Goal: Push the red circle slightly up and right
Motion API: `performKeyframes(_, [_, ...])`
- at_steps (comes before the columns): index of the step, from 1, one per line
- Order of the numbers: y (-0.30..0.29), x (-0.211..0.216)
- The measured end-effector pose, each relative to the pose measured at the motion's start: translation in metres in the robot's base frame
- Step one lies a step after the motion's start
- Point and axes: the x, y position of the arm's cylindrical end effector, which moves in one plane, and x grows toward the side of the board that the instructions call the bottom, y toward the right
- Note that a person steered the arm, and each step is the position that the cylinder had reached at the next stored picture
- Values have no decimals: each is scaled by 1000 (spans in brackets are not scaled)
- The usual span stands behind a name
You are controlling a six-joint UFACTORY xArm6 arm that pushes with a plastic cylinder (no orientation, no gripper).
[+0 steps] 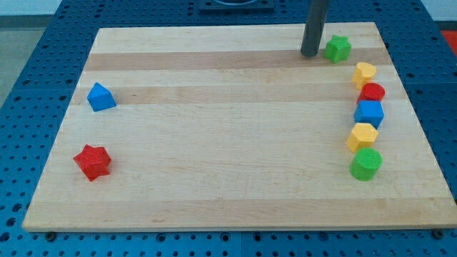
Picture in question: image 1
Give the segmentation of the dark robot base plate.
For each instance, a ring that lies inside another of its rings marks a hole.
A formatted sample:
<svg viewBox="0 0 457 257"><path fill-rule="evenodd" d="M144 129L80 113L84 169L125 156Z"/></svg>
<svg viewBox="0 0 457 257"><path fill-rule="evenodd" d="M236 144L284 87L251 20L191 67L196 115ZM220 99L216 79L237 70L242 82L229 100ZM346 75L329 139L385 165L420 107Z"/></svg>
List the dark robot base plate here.
<svg viewBox="0 0 457 257"><path fill-rule="evenodd" d="M198 0L200 11L270 11L274 0Z"/></svg>

